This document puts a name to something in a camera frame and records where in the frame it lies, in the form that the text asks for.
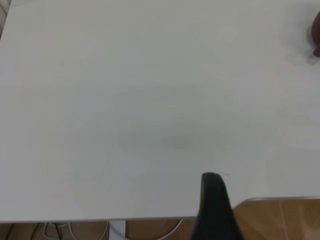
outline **white tabletop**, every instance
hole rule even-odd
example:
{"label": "white tabletop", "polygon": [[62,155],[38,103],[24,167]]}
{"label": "white tabletop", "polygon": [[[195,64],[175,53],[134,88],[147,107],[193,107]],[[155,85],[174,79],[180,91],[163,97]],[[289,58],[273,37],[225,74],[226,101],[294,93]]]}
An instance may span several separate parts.
{"label": "white tabletop", "polygon": [[320,196],[317,0],[13,0],[0,221],[195,216]]}

